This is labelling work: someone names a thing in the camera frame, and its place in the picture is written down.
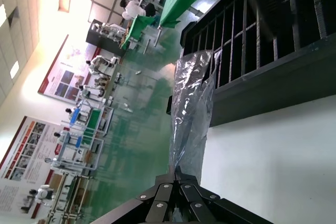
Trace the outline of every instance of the white shirt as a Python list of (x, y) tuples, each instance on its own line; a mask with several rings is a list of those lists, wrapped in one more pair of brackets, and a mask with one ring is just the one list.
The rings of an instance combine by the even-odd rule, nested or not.
[(91, 65), (89, 66), (89, 73), (92, 74), (92, 75), (99, 74), (99, 72), (97, 72), (97, 71), (95, 70), (95, 68), (96, 68), (96, 65), (91, 64)]
[(137, 0), (130, 1), (125, 7), (125, 12), (122, 14), (122, 17), (124, 19), (130, 19), (135, 18), (137, 15), (146, 16), (146, 11), (142, 9), (138, 4), (139, 1)]
[(103, 58), (102, 55), (97, 55), (94, 59), (91, 60), (91, 65), (90, 66), (92, 66), (92, 65), (96, 66), (99, 63), (99, 61), (100, 61), (101, 58)]

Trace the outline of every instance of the wall poster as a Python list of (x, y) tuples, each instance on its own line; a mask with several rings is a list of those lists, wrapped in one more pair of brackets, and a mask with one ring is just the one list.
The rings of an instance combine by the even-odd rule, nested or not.
[(46, 157), (59, 151), (55, 132), (62, 126), (27, 116), (21, 122), (3, 160), (0, 163), (0, 214), (34, 218), (39, 204), (31, 189), (49, 182), (52, 176)]
[(38, 93), (75, 104), (80, 94), (78, 86), (90, 79), (86, 61), (99, 51), (100, 48), (67, 35)]

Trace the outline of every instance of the epoxy floor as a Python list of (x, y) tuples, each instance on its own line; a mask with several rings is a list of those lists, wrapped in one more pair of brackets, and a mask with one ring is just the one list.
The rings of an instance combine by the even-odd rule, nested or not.
[[(195, 3), (206, 11), (216, 0)], [(113, 96), (118, 102), (103, 154), (90, 183), (81, 223), (90, 223), (108, 211), (154, 185), (165, 174), (169, 161), (170, 116), (166, 114), (172, 94), (175, 62), (180, 57), (182, 29), (197, 18), (184, 13), (175, 29), (165, 29), (156, 48), (157, 30), (148, 28), (143, 40), (151, 39), (146, 55), (143, 49), (123, 57), (120, 84)], [(126, 111), (124, 103), (132, 112)]]

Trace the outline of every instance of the metal frame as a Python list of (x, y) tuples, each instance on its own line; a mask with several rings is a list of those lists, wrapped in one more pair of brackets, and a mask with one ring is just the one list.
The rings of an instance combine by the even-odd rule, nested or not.
[(172, 222), (178, 208), (183, 222), (271, 224), (271, 222), (199, 186), (195, 176), (183, 174), (180, 167), (157, 176), (155, 185), (91, 224), (139, 224)]
[[(82, 208), (82, 205), (83, 205), (83, 202), (84, 202), (84, 198), (85, 198), (85, 194), (86, 194), (87, 189), (88, 189), (89, 182), (90, 182), (92, 177), (88, 177), (88, 176), (84, 176), (84, 175), (75, 176), (74, 179), (76, 180), (75, 181), (76, 187), (75, 187), (75, 191), (74, 191), (75, 193), (69, 199), (71, 201), (66, 202), (64, 210), (57, 210), (57, 205), (58, 205), (58, 202), (59, 202), (59, 198), (61, 196), (62, 190), (64, 188), (64, 183), (65, 183), (66, 178), (68, 176), (69, 175), (66, 174), (66, 173), (63, 174), (63, 176), (62, 176), (60, 185), (59, 185), (59, 187), (57, 189), (57, 192), (56, 192), (56, 195), (55, 195), (53, 205), (51, 206), (51, 209), (49, 210), (49, 213), (48, 213), (48, 216), (47, 216), (47, 219), (46, 219), (47, 224), (51, 223), (51, 220), (55, 216), (55, 214), (61, 214), (61, 223), (66, 223), (69, 220), (74, 220), (75, 223), (76, 223), (76, 221), (81, 218), (81, 208)], [(81, 198), (78, 209), (76, 210), (75, 213), (72, 213), (71, 210), (72, 210), (73, 204), (75, 203), (75, 197), (77, 195), (77, 192), (78, 192), (78, 189), (79, 189), (79, 186), (80, 186), (80, 182), (81, 182), (82, 179), (87, 180), (85, 188), (84, 188), (83, 196)]]

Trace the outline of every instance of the black metal rack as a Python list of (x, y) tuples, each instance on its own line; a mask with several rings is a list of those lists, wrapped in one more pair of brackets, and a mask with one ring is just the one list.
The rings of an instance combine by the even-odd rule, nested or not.
[(184, 55), (222, 50), (211, 126), (336, 94), (334, 0), (281, 0), (273, 40), (252, 7), (219, 0), (182, 32)]

